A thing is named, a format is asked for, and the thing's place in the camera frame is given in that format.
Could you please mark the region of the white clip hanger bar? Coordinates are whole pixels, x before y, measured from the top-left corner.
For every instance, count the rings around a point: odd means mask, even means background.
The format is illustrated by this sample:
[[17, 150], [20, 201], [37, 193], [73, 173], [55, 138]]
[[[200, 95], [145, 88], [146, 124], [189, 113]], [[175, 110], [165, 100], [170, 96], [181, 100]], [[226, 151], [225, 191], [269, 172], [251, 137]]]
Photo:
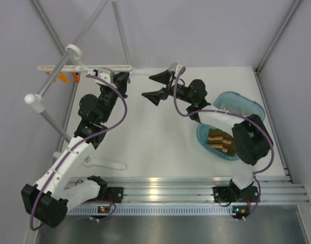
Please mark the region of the white clip hanger bar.
[[[52, 70], [54, 70], [54, 68], [55, 68], [54, 65], [37, 66], [37, 70], [40, 72], [51, 72]], [[134, 68], [130, 65], [86, 65], [86, 66], [65, 65], [61, 69], [61, 72], [82, 73], [99, 69], [110, 69], [114, 72], [131, 72], [133, 71]]]

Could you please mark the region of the green striped sock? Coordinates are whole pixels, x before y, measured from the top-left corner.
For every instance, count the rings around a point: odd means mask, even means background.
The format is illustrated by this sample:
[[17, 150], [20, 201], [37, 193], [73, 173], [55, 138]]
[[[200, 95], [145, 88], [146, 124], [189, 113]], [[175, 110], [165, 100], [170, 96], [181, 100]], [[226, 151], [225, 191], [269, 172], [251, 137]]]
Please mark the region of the green striped sock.
[[228, 156], [236, 155], [236, 147], [233, 139], [222, 140], [222, 152]]
[[222, 151], [223, 139], [233, 139], [233, 137], [220, 129], [210, 129], [207, 136], [207, 144], [216, 150]]

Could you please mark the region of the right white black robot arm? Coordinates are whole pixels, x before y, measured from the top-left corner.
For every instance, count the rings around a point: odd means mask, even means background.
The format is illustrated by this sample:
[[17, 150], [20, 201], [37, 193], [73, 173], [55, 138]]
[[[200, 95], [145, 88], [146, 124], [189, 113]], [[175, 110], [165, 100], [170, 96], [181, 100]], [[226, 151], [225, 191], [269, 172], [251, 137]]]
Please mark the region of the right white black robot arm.
[[142, 96], [158, 105], [161, 100], [173, 97], [174, 107], [179, 115], [188, 117], [202, 126], [212, 126], [229, 135], [235, 146], [235, 153], [242, 161], [232, 176], [226, 193], [220, 202], [240, 202], [251, 195], [257, 171], [254, 166], [268, 154], [274, 157], [273, 141], [260, 116], [244, 116], [228, 109], [219, 109], [206, 101], [206, 85], [201, 79], [194, 79], [189, 85], [179, 80], [185, 68], [167, 69], [151, 75], [150, 80], [164, 85], [158, 91], [142, 93]]

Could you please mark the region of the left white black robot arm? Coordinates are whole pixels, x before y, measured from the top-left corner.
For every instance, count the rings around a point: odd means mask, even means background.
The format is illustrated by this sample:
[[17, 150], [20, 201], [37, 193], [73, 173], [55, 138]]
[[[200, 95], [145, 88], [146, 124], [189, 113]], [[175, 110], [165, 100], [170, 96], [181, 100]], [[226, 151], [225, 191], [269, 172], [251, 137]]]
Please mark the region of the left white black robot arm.
[[99, 176], [89, 176], [82, 183], [66, 188], [73, 173], [80, 165], [91, 161], [107, 132], [118, 127], [126, 118], [128, 106], [128, 72], [106, 74], [103, 70], [88, 72], [100, 87], [100, 95], [84, 95], [79, 102], [81, 121], [63, 153], [51, 168], [35, 182], [26, 184], [21, 196], [26, 212], [30, 215], [29, 227], [36, 231], [34, 219], [51, 228], [57, 227], [67, 212], [86, 202], [111, 202], [108, 184]]

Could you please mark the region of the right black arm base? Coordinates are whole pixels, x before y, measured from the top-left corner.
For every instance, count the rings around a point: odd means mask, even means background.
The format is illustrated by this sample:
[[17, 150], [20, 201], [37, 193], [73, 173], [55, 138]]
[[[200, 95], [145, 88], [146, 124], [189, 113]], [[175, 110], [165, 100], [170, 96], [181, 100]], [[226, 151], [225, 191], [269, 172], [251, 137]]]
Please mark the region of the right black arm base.
[[213, 197], [215, 203], [232, 203], [233, 196], [228, 186], [213, 187]]

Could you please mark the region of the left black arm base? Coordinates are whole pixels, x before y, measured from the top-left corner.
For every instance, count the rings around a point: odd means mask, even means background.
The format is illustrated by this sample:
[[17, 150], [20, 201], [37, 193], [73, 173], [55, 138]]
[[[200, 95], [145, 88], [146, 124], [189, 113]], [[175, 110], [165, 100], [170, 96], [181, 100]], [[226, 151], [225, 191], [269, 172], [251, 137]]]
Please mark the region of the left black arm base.
[[108, 187], [104, 200], [113, 203], [122, 203], [123, 187]]

